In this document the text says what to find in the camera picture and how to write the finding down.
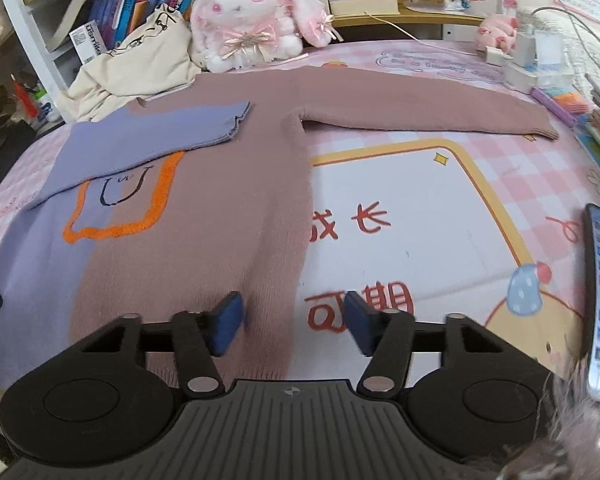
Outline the pink and purple knit sweater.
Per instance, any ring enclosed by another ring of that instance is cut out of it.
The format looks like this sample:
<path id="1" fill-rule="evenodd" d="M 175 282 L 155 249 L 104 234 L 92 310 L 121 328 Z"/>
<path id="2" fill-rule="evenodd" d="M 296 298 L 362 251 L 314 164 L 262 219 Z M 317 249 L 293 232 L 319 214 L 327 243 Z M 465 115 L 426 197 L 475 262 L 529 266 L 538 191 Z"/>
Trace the pink and purple knit sweater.
<path id="1" fill-rule="evenodd" d="M 247 326 L 222 371 L 282 376 L 313 217 L 306 122 L 557 138 L 509 94 L 342 66 L 206 73 L 79 122 L 1 241 L 0 389 L 122 314 L 161 322 L 232 290 Z"/>

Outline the pink checkered cartoon mat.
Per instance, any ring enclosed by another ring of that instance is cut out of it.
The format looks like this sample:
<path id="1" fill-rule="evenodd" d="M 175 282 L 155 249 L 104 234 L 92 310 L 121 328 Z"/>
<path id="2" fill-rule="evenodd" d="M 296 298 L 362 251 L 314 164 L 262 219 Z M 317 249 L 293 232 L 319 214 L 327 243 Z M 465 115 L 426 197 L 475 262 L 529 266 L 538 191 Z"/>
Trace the pink checkered cartoon mat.
<path id="1" fill-rule="evenodd" d="M 478 58 L 411 41 L 331 46 L 264 70 L 304 66 L 449 79 L 530 102 Z M 600 205 L 600 171 L 548 117 L 553 140 L 306 122 L 313 217 L 290 357 L 282 376 L 257 379 L 358 379 L 365 361 L 341 316 L 349 290 L 421 321 L 465 313 L 552 370 L 574 356 L 583 316 L 580 218 L 587 203 Z M 34 144 L 3 184 L 0 245 L 73 126 Z"/>

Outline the fluffy pink sleeve cuff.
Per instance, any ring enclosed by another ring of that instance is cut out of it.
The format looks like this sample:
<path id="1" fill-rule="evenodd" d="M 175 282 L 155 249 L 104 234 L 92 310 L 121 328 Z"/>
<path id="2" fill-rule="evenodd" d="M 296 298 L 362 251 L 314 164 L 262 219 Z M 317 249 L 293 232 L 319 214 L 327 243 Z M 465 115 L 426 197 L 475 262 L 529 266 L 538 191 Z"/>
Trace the fluffy pink sleeve cuff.
<path id="1" fill-rule="evenodd" d="M 553 380 L 544 396 L 547 435 L 516 452 L 501 479 L 600 479 L 600 402 L 588 393 L 586 367 Z"/>

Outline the cream canvas tote bag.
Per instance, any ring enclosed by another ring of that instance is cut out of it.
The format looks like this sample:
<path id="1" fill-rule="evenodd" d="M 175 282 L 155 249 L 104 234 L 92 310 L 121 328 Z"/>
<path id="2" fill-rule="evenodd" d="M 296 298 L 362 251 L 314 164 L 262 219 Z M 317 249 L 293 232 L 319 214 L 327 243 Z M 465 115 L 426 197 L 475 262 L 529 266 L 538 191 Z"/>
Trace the cream canvas tote bag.
<path id="1" fill-rule="evenodd" d="M 136 99 L 191 84 L 193 36 L 178 10 L 159 6 L 116 47 L 84 64 L 56 104 L 69 122 L 100 122 Z"/>

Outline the purple pen case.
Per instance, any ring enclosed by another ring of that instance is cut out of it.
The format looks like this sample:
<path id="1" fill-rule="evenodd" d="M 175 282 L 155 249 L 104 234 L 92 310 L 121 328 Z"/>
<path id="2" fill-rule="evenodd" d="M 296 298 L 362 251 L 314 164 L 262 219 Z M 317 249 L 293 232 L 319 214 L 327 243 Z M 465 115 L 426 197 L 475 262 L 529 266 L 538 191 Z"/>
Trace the purple pen case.
<path id="1" fill-rule="evenodd" d="M 567 127 L 573 128 L 577 125 L 577 117 L 569 113 L 565 107 L 562 107 L 552 96 L 546 93 L 543 89 L 533 87 L 530 96 L 539 104 L 543 105 L 556 118 L 563 122 Z"/>

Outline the white charger box stack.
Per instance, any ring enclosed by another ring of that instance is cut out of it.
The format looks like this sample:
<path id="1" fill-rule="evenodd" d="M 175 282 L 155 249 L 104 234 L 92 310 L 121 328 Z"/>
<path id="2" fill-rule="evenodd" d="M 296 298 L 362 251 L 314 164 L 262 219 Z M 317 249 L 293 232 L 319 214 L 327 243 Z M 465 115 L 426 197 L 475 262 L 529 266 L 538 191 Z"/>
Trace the white charger box stack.
<path id="1" fill-rule="evenodd" d="M 534 89 L 570 88 L 573 70 L 566 64 L 564 38 L 532 25 L 513 37 L 495 36 L 484 45 L 486 62 L 501 67 L 509 90 L 530 94 Z"/>

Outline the white pink bunny plush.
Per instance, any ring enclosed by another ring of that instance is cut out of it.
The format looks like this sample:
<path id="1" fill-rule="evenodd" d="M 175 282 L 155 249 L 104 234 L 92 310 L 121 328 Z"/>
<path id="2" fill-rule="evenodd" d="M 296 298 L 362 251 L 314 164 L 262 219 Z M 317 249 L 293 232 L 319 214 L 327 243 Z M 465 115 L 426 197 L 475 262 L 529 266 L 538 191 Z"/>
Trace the white pink bunny plush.
<path id="1" fill-rule="evenodd" d="M 192 58 L 214 74 L 298 58 L 307 44 L 341 39 L 320 0 L 194 0 L 189 23 Z"/>

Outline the small pink pig plush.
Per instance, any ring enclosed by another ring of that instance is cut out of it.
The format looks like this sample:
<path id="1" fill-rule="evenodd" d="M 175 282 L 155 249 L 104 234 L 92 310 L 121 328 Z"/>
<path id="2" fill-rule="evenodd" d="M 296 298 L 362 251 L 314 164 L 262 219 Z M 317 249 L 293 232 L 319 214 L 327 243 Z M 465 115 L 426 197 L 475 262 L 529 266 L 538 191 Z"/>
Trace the small pink pig plush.
<path id="1" fill-rule="evenodd" d="M 494 14 L 481 22 L 476 36 L 478 51 L 487 47 L 498 49 L 506 54 L 514 50 L 518 20 L 514 16 Z"/>

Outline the white bookshelf frame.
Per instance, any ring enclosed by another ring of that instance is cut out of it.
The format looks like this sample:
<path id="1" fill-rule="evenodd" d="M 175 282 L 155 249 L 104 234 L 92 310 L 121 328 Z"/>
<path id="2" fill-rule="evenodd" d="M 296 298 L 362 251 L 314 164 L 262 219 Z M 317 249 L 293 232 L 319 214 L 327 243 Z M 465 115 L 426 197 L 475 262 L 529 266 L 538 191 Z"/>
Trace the white bookshelf frame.
<path id="1" fill-rule="evenodd" d="M 3 0 L 5 10 L 38 80 L 55 104 L 76 78 L 80 59 L 65 38 L 52 36 L 68 13 L 72 0 Z"/>

